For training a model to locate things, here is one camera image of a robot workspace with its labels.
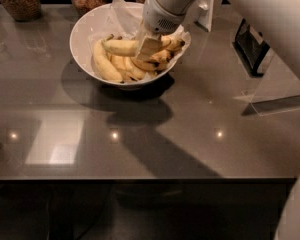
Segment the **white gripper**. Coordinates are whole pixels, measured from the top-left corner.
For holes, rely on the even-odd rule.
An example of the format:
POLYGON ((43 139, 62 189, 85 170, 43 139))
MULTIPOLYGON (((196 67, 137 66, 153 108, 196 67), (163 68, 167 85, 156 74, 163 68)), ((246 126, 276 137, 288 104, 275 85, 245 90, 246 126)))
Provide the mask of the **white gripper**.
POLYGON ((140 30, 136 36, 136 59, 146 61, 160 50, 160 34, 173 33, 179 27, 185 16, 184 7, 184 0, 146 0, 142 17, 147 31, 140 30))

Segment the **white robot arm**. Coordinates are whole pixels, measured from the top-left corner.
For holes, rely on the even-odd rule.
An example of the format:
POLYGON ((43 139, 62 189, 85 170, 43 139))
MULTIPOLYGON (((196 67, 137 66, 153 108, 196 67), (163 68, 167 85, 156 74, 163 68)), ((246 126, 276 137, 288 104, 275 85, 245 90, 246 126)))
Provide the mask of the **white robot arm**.
MULTIPOLYGON (((195 0, 146 0, 141 34, 170 34, 195 0)), ((300 0, 228 0, 300 80, 300 0)), ((274 240, 300 240, 300 176, 282 211, 274 240)))

